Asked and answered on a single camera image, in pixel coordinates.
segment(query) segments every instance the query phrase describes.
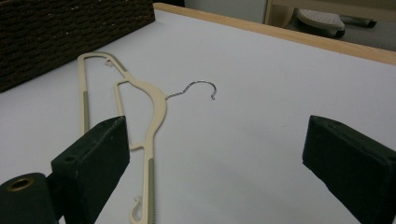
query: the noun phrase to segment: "wooden table edge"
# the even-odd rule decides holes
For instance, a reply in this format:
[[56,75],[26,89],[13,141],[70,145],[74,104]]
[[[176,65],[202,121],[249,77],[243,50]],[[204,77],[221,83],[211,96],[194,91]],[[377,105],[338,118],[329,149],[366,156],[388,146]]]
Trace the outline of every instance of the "wooden table edge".
[[252,21],[243,21],[186,7],[175,7],[164,3],[154,3],[154,8],[181,16],[191,17],[202,21],[211,21],[214,23],[227,25],[258,34],[270,35],[307,46],[326,49],[354,57],[376,61],[379,63],[396,65],[396,52],[390,50],[376,49],[326,37],[308,35],[300,32],[278,28],[275,26],[269,26]]

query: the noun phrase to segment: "wicker basket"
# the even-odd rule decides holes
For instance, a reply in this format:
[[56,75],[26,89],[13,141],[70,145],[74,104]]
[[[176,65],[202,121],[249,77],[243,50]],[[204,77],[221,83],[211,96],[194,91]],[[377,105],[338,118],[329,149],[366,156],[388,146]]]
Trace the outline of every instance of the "wicker basket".
[[0,0],[0,92],[153,21],[151,0]]

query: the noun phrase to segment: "clothes hanger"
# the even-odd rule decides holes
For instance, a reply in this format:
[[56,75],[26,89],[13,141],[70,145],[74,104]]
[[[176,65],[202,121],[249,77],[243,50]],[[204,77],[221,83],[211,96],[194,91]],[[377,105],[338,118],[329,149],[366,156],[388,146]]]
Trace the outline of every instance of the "clothes hanger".
[[[106,65],[115,66],[123,76],[123,80],[114,84],[113,89],[116,96],[117,109],[120,116],[124,116],[122,100],[120,97],[120,85],[129,83],[139,90],[145,92],[151,99],[153,104],[153,117],[146,132],[146,138],[143,142],[130,145],[130,150],[144,149],[144,168],[143,168],[143,196],[142,199],[135,197],[136,205],[130,213],[130,222],[132,224],[153,224],[155,222],[155,192],[154,192],[154,136],[163,124],[166,115],[166,100],[185,93],[190,86],[196,83],[207,83],[213,86],[214,91],[211,95],[215,100],[217,92],[216,86],[209,81],[194,81],[189,84],[184,91],[165,95],[156,86],[135,79],[128,70],[120,63],[120,61],[112,54],[107,52],[91,52],[85,53],[78,57],[78,79],[79,79],[79,100],[80,100],[80,134],[83,135],[90,129],[90,109],[87,76],[85,69],[85,59],[91,57],[102,57],[106,59]],[[137,211],[141,207],[141,218],[136,217]]]

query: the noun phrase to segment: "metal hook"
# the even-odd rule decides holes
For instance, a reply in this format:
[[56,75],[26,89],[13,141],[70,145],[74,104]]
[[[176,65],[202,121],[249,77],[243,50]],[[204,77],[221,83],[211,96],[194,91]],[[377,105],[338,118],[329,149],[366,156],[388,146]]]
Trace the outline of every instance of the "metal hook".
[[204,80],[193,81],[192,83],[190,83],[190,84],[186,87],[186,89],[184,89],[184,91],[181,91],[181,92],[178,92],[178,93],[174,93],[174,94],[168,95],[165,99],[167,100],[167,99],[169,99],[169,98],[171,98],[171,97],[174,97],[174,96],[181,95],[181,94],[185,93],[185,92],[189,89],[190,86],[192,86],[192,85],[194,85],[194,84],[196,84],[196,83],[207,83],[207,84],[211,85],[215,90],[213,91],[212,95],[210,95],[210,97],[212,98],[212,100],[215,100],[215,94],[216,94],[216,92],[217,92],[217,89],[216,89],[215,84],[213,84],[213,83],[211,83],[211,82],[209,82],[209,81],[204,81]]

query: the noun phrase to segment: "plastic hanger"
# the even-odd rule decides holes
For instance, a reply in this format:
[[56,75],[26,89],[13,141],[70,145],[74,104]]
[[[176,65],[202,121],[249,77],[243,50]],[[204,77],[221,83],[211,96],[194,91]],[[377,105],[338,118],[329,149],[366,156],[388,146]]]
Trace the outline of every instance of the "plastic hanger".
[[[154,136],[163,124],[166,115],[166,100],[170,97],[183,94],[187,89],[196,83],[207,83],[213,86],[214,92],[211,98],[215,99],[217,92],[216,86],[208,81],[194,81],[184,91],[165,95],[156,86],[135,79],[120,61],[112,54],[106,52],[85,53],[78,57],[78,79],[79,79],[79,99],[80,99],[80,134],[83,135],[90,129],[90,109],[87,77],[85,70],[85,59],[91,57],[102,57],[106,59],[106,65],[115,66],[123,76],[123,80],[116,82],[113,86],[116,95],[117,109],[120,116],[124,116],[122,101],[120,98],[120,85],[130,83],[132,86],[145,92],[153,104],[153,117],[146,132],[146,138],[143,142],[130,145],[130,150],[144,149],[144,168],[143,168],[143,196],[142,199],[135,197],[136,205],[130,214],[132,224],[153,224],[155,221],[155,192],[154,192]],[[138,208],[141,206],[141,218],[136,217]]]

